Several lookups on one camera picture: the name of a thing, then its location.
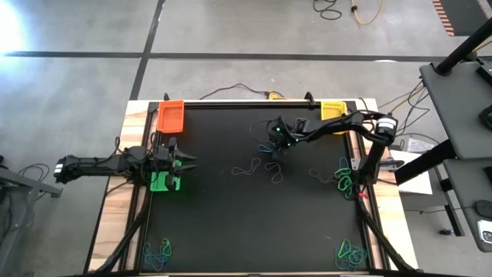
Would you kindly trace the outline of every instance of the phone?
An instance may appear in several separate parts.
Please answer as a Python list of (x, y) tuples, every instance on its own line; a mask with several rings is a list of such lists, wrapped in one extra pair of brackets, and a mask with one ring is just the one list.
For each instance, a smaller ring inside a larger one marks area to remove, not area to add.
[(477, 224), (478, 232), (480, 233), (480, 239), (485, 243), (492, 244), (492, 222), (479, 220)]

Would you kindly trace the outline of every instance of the wooden board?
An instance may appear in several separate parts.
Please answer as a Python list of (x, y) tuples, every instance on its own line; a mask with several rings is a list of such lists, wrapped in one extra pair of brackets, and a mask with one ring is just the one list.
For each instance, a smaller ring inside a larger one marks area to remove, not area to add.
[[(364, 104), (359, 99), (323, 99), (324, 101), (355, 101), (357, 109), (365, 109)], [(282, 101), (304, 101), (304, 100), (282, 100)], [(365, 99), (367, 107), (370, 110), (377, 111), (377, 105), (374, 99)], [(134, 145), (141, 145), (141, 140), (144, 132), (145, 118), (147, 115), (147, 107), (149, 101), (130, 101), (125, 113), (125, 120), (121, 129), (121, 148), (130, 147)], [(155, 130), (155, 123), (152, 122), (151, 132)], [(357, 141), (355, 135), (352, 134), (352, 147), (354, 154), (358, 155)], [(364, 147), (368, 149), (371, 147), (369, 141), (364, 140)], [(381, 172), (380, 179), (395, 182), (394, 175), (389, 172)], [(115, 187), (123, 183), (125, 180), (119, 177), (111, 177), (109, 180), (108, 189)], [(121, 238), (125, 233), (125, 225), (128, 217), (128, 209), (131, 199), (132, 185), (124, 185), (123, 187), (113, 191), (106, 197), (99, 227), (95, 239), (94, 249), (91, 255), (91, 261), (89, 264), (89, 270), (96, 270), (101, 266), (106, 258), (115, 249)], [(403, 259), (414, 268), (417, 268), (417, 260), (414, 254), (414, 247), (412, 245), (410, 233), (407, 227), (407, 221), (403, 206), (400, 200), (400, 193), (396, 185), (389, 185), (383, 182), (378, 182), (374, 185), (374, 191), (376, 194), (377, 207), (381, 217), (381, 224), (383, 226), (383, 232)], [(374, 262), (377, 268), (382, 268), (381, 256), (379, 255), (379, 245), (372, 232), (369, 232), (371, 251), (373, 253)], [(138, 239), (138, 232), (132, 239), (130, 245), (130, 252), (128, 255), (128, 269), (131, 269), (135, 260), (135, 244)], [(311, 272), (314, 274), (321, 274), (321, 272)]]

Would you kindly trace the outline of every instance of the gray floor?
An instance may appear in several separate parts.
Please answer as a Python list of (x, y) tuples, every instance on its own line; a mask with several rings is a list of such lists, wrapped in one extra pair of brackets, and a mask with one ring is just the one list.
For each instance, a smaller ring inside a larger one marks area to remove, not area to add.
[[(141, 52), (157, 0), (6, 3), (0, 5), (2, 18), (16, 32), (7, 32), (11, 39), (0, 42), (1, 50)], [(432, 56), (448, 54), (465, 39), (446, 35), (431, 0), (386, 1), (380, 18), (362, 27), (347, 11), (348, 0), (337, 3), (344, 15), (335, 22), (321, 20), (311, 4), (167, 0), (152, 51)], [(361, 15), (371, 17), (376, 6), (377, 0), (361, 3)], [(490, 53), (492, 48), (486, 48), (481, 54)], [(18, 170), (34, 162), (54, 165), (67, 154), (110, 153), (138, 64), (139, 59), (129, 58), (0, 58), (0, 153), (6, 164)], [(382, 104), (410, 91), (418, 83), (421, 65), (153, 59), (138, 98), (160, 99), (167, 92), (172, 98), (197, 99), (243, 82), (294, 98), (310, 91), (317, 98), (368, 97)], [(214, 98), (257, 96), (231, 90)], [(430, 99), (423, 105), (432, 108)], [(407, 111), (403, 107), (394, 114), (403, 120)], [(434, 110), (408, 132), (446, 138)], [(50, 175), (46, 181), (54, 179)], [(81, 178), (66, 185), (61, 198), (39, 201), (35, 224), (22, 243), (18, 274), (82, 271), (105, 182)], [(425, 271), (486, 276), (492, 270), (492, 256), (477, 250), (469, 232), (464, 238), (436, 234), (450, 225), (445, 213), (408, 212), (407, 220)]]

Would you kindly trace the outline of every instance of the green block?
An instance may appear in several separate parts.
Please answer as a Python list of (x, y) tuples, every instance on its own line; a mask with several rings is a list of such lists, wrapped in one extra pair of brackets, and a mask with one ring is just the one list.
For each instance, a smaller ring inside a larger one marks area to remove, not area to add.
[[(181, 166), (181, 161), (176, 161), (176, 165)], [(155, 181), (151, 183), (151, 192), (168, 192), (166, 176), (169, 175), (169, 172), (159, 172), (159, 176), (155, 179), (156, 175), (156, 172), (152, 172), (151, 180)], [(176, 183), (176, 191), (178, 191), (181, 187), (181, 177), (174, 177), (174, 181)]]

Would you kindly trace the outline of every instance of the yellow cable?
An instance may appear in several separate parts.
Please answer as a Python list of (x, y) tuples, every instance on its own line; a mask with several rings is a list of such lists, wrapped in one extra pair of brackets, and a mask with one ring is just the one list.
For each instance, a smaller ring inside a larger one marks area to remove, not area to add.
[[(352, 7), (355, 7), (357, 5), (355, 5), (355, 0), (351, 0), (352, 1)], [(373, 19), (371, 19), (369, 22), (362, 22), (361, 19), (359, 18), (359, 15), (357, 14), (357, 10), (353, 10), (354, 12), (354, 15), (355, 15), (355, 19), (357, 19), (357, 22), (359, 22), (360, 25), (369, 25), (370, 23), (372, 23), (374, 20), (376, 20), (376, 18), (379, 16), (379, 14), (381, 13), (381, 10), (383, 9), (383, 3), (384, 3), (384, 0), (380, 0), (379, 2), (379, 9), (377, 10), (377, 14), (374, 16)]]
[(415, 95), (417, 95), (419, 92), (421, 92), (422, 90), (424, 90), (424, 87), (421, 86), (420, 88), (416, 88), (414, 90), (414, 92), (411, 93), (410, 96), (408, 96), (408, 98), (404, 99), (402, 102), (398, 103), (398, 105), (394, 106), (394, 108), (392, 108), (390, 110), (390, 113), (394, 112), (394, 110), (396, 110), (398, 107), (400, 107), (401, 105), (403, 105), (408, 99), (414, 97)]
[(478, 50), (482, 49), (483, 47), (485, 47), (485, 46), (489, 45), (490, 43), (492, 43), (492, 40), (490, 40), (490, 41), (488, 41), (488, 42), (485, 42), (485, 43), (484, 43), (484, 44), (482, 44), (482, 45), (478, 45), (478, 47), (476, 47), (476, 48), (474, 49), (474, 52), (476, 52), (476, 51), (478, 51)]

